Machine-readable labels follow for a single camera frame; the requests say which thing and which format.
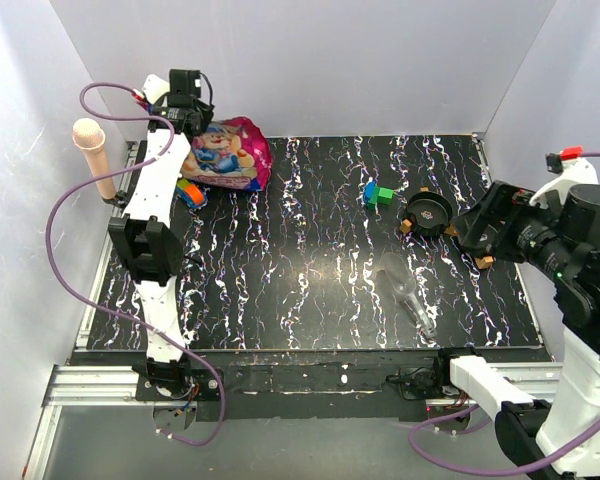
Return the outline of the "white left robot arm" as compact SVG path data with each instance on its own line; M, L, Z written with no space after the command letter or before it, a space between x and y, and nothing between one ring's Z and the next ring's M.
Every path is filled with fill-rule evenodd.
M149 122L146 154L156 161L140 170L122 215L109 220L108 233L148 325L147 360L134 370L160 394L180 400L193 389L193 377L183 352L175 293L183 246L170 230L170 211L192 139L204 132L212 113L183 95L169 95L150 111L155 118Z

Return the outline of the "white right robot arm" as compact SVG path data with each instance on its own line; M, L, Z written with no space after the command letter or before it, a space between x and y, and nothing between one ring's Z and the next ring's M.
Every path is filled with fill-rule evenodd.
M438 358L434 389L464 391L485 411L516 474L600 479L600 185L555 183L539 206L531 191L498 181L453 224L465 251L530 264L553 283L565 353L549 402L469 350Z

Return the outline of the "pink pet food bag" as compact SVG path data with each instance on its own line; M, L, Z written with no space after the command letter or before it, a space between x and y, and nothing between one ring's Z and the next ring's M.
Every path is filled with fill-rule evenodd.
M248 117L211 122L194 137L181 168L189 181L260 192L271 176L272 155L260 128Z

